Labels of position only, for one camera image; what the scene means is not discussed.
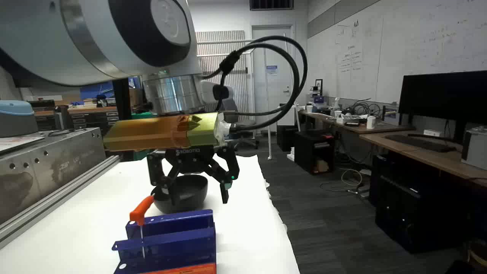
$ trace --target computer monitor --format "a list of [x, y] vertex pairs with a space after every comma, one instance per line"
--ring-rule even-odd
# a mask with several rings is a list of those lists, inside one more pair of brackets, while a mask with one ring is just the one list
[[487, 70], [405, 77], [399, 113], [487, 125]]

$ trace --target black cable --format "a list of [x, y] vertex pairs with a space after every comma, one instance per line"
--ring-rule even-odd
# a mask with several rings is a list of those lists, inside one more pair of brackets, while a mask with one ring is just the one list
[[212, 80], [212, 78], [215, 78], [218, 73], [221, 73], [223, 70], [221, 69], [218, 69], [218, 70], [215, 70], [215, 72], [212, 72], [211, 75], [201, 75], [200, 78], [201, 80]]
[[[281, 37], [281, 35], [262, 37], [262, 38], [258, 38], [258, 40], [252, 42], [252, 45], [264, 43], [264, 42], [273, 42], [273, 40], [287, 42], [287, 43], [293, 45], [296, 49], [299, 49], [299, 52], [302, 55], [302, 61], [303, 61], [303, 77], [302, 77], [302, 83], [300, 83], [300, 93], [302, 93], [302, 90], [303, 90], [303, 87], [306, 84], [306, 78], [308, 78], [308, 57], [306, 57], [305, 49], [296, 40], [291, 40], [288, 37]], [[236, 116], [271, 116], [271, 115], [276, 115], [279, 112], [282, 112], [282, 108], [276, 108], [276, 110], [264, 112], [264, 113], [233, 113], [233, 115], [236, 115]]]
[[296, 49], [299, 49], [302, 60], [303, 60], [303, 77], [302, 77], [302, 83], [300, 83], [300, 89], [303, 89], [306, 84], [306, 78], [308, 78], [308, 57], [306, 57], [305, 49], [296, 40], [291, 40], [288, 37], [281, 37], [281, 35], [262, 37], [262, 38], [255, 40], [253, 43], [264, 43], [264, 42], [273, 42], [273, 40], [287, 42], [287, 43], [293, 45]]
[[[224, 73], [223, 78], [220, 80], [220, 84], [221, 84], [223, 87], [226, 86], [226, 78], [227, 78], [227, 75]], [[218, 113], [220, 108], [223, 107], [223, 102], [224, 102], [224, 98], [220, 96], [220, 98], [218, 98], [217, 108], [215, 108], [217, 113]]]
[[448, 127], [449, 127], [449, 119], [446, 119], [445, 121], [445, 127], [443, 127], [443, 136], [445, 136], [445, 139], [449, 139], [451, 137], [451, 134], [446, 134], [446, 131], [448, 131]]
[[451, 137], [453, 133], [451, 133], [451, 121], [449, 119], [446, 119], [446, 122], [445, 122], [443, 134], [445, 134], [446, 139], [453, 139]]
[[233, 133], [239, 133], [239, 131], [252, 131], [252, 130], [259, 130], [259, 128], [265, 128], [268, 125], [273, 125], [276, 124], [279, 119], [282, 119], [291, 108], [293, 108], [293, 104], [296, 102], [297, 96], [300, 95], [300, 75], [299, 75], [299, 67], [296, 64], [296, 61], [293, 60], [293, 57], [284, 51], [282, 48], [277, 48], [274, 45], [265, 45], [265, 43], [252, 43], [242, 49], [238, 51], [239, 55], [242, 55], [244, 52], [247, 51], [252, 51], [252, 49], [270, 49], [270, 51], [274, 51], [276, 54], [282, 55], [291, 66], [293, 69], [293, 75], [294, 75], [294, 87], [293, 87], [293, 95], [291, 95], [291, 99], [288, 101], [288, 104], [285, 107], [282, 107], [281, 113], [277, 116], [274, 116], [273, 119], [264, 122], [264, 124], [259, 124], [259, 125], [253, 125], [253, 127], [238, 127], [238, 128], [233, 128], [232, 131]]

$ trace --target cable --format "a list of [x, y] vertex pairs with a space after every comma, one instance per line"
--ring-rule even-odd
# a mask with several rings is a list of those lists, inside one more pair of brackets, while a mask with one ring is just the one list
[[212, 72], [211, 75], [201, 75], [200, 78], [201, 80], [211, 80], [211, 78], [215, 78], [218, 73], [221, 73], [223, 70], [221, 69], [218, 69], [218, 70], [215, 70], [215, 72]]
[[[360, 180], [354, 180], [354, 182], [346, 180], [346, 175], [351, 174], [351, 172], [358, 174], [358, 175], [360, 175]], [[340, 180], [341, 180], [344, 185], [348, 185], [349, 188], [351, 188], [351, 186], [357, 188], [357, 186], [361, 186], [361, 185], [364, 183], [363, 174], [358, 172], [358, 171], [355, 171], [355, 169], [346, 169]]]
[[282, 112], [277, 116], [274, 116], [273, 119], [270, 119], [270, 121], [267, 121], [264, 124], [259, 124], [259, 125], [253, 125], [253, 127], [233, 128], [233, 133], [259, 130], [259, 128], [265, 128], [268, 125], [276, 124], [279, 119], [282, 119], [293, 108], [296, 99], [299, 98], [299, 95], [302, 92], [300, 90], [300, 84], [299, 84], [300, 83], [299, 67], [297, 67], [296, 61], [293, 60], [293, 57], [287, 51], [284, 51], [282, 48], [277, 48], [274, 45], [253, 43], [253, 45], [249, 45], [249, 46], [239, 49], [238, 54], [241, 55], [241, 54], [244, 54], [244, 52], [247, 52], [250, 49], [261, 49], [261, 48], [262, 49], [271, 49], [271, 51], [277, 52], [279, 55], [282, 55], [290, 63], [290, 66], [293, 69], [293, 75], [294, 75], [293, 95], [291, 95], [291, 99], [288, 101], [288, 104], [282, 108]]
[[[220, 86], [226, 86], [226, 78], [227, 78], [227, 75], [224, 73], [223, 75], [223, 78], [220, 80]], [[223, 102], [224, 102], [224, 98], [220, 98], [218, 99], [218, 104], [217, 104], [217, 108], [215, 108], [215, 112], [218, 113], [220, 112], [220, 108], [223, 107]]]
[[[302, 81], [300, 81], [300, 92], [302, 92], [306, 84], [306, 78], [308, 78], [308, 57], [306, 57], [305, 49], [297, 42], [294, 42], [288, 37], [281, 37], [281, 35], [262, 37], [262, 38], [252, 42], [252, 45], [259, 45], [259, 43], [273, 42], [273, 40], [287, 42], [287, 43], [293, 45], [300, 52], [302, 61], [303, 61], [303, 75], [302, 75]], [[235, 116], [271, 116], [271, 115], [281, 113], [282, 110], [284, 108], [281, 107], [281, 108], [276, 108], [271, 112], [264, 112], [264, 113], [232, 113], [232, 115], [235, 115]]]
[[451, 137], [451, 136], [453, 136], [453, 133], [451, 133], [451, 121], [449, 121], [449, 119], [448, 119], [448, 121], [445, 121], [443, 134], [445, 134], [445, 137], [446, 137], [446, 139], [453, 139], [453, 137]]
[[297, 42], [294, 42], [288, 37], [281, 37], [281, 35], [262, 37], [262, 38], [255, 40], [253, 43], [264, 43], [264, 42], [273, 42], [273, 40], [287, 42], [287, 43], [293, 45], [296, 49], [299, 49], [302, 60], [303, 60], [303, 77], [302, 77], [302, 83], [300, 83], [300, 89], [303, 89], [306, 84], [306, 78], [308, 78], [308, 58], [306, 58], [305, 49]]
[[445, 121], [445, 127], [443, 127], [443, 136], [445, 136], [445, 139], [449, 139], [449, 137], [451, 137], [451, 134], [446, 133], [446, 131], [449, 130], [449, 124], [451, 124], [451, 121], [446, 119], [446, 121]]

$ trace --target black cabinet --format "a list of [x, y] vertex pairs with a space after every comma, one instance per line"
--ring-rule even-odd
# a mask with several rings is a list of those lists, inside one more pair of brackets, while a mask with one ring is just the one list
[[376, 156], [376, 224], [411, 253], [456, 247], [468, 224], [468, 192], [442, 172], [399, 156]]
[[294, 147], [294, 134], [297, 133], [297, 127], [277, 127], [277, 147], [282, 151], [291, 151]]
[[296, 134], [296, 163], [309, 174], [320, 174], [320, 162], [334, 171], [335, 139], [329, 131], [303, 131]]

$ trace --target keyboard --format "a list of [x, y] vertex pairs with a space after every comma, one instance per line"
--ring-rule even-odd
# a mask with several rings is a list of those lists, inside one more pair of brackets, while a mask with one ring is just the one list
[[419, 140], [419, 139], [408, 137], [408, 136], [387, 136], [386, 139], [390, 139], [390, 140], [399, 142], [399, 143], [405, 143], [405, 145], [411, 145], [411, 147], [418, 147], [418, 148], [422, 148], [422, 150], [436, 151], [436, 153], [456, 151], [454, 147], [448, 147], [448, 145], [442, 145], [442, 143], [433, 143], [433, 142], [428, 142], [428, 140]]

